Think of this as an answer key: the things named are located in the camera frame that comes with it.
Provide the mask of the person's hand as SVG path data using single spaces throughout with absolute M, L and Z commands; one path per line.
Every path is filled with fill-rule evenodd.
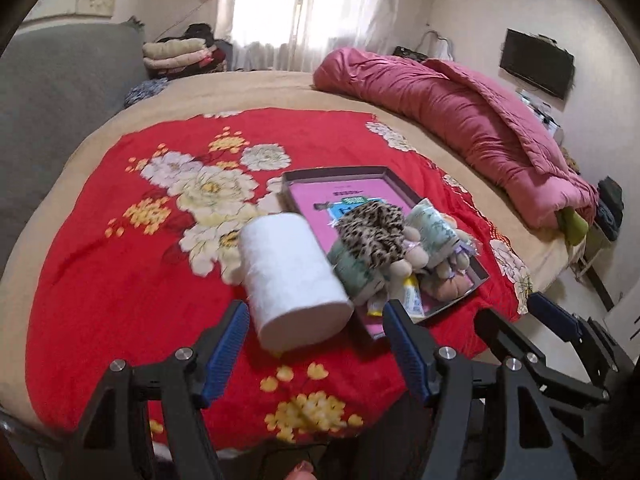
M 314 466 L 303 460 L 288 473 L 285 480 L 317 480 L 314 475 Z

